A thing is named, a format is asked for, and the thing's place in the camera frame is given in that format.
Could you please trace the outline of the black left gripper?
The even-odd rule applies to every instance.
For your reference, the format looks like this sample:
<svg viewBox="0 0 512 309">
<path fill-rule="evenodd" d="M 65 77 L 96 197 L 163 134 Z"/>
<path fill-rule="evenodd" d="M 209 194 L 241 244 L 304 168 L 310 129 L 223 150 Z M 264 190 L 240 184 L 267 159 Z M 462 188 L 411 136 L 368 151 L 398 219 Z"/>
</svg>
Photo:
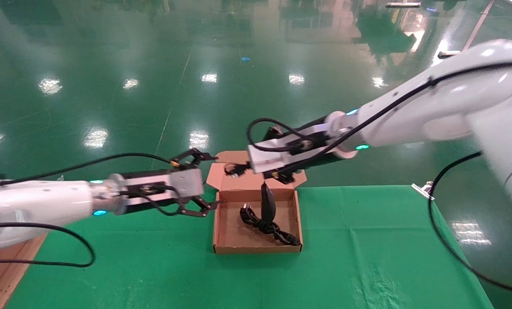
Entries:
<svg viewBox="0 0 512 309">
<path fill-rule="evenodd" d="M 176 169 L 197 169 L 203 161 L 215 161 L 216 156 L 191 148 L 172 158 Z M 221 201 L 207 202 L 201 196 L 182 198 L 179 195 L 179 172 L 171 170 L 144 171 L 122 174 L 122 214 L 155 209 L 161 214 L 180 214 L 206 217 L 217 209 Z M 195 203 L 200 209 L 189 210 L 186 205 Z"/>
</svg>

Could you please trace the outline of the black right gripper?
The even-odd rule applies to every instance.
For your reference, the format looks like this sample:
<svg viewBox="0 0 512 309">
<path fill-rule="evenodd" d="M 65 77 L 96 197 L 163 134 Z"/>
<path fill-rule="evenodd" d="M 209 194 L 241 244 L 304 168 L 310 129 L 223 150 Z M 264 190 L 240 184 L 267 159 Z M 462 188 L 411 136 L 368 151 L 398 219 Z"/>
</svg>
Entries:
<svg viewBox="0 0 512 309">
<path fill-rule="evenodd" d="M 333 143 L 336 138 L 330 137 L 328 131 L 331 123 L 338 116 L 324 116 L 316 121 L 309 122 L 299 127 L 299 133 L 311 139 L 313 146 L 309 151 L 307 158 L 299 161 L 297 164 L 286 164 L 279 167 L 278 164 L 267 166 L 256 166 L 251 161 L 244 164 L 228 163 L 225 165 L 225 174 L 233 178 L 239 178 L 251 170 L 254 174 L 261 174 L 264 180 L 275 180 L 284 185 L 300 185 L 306 182 L 305 170 L 311 167 L 332 164 L 338 161 L 346 160 L 346 152 L 338 147 L 329 150 L 323 155 L 319 155 L 322 149 Z M 268 127 L 263 139 L 279 139 L 284 134 L 280 126 Z"/>
</svg>

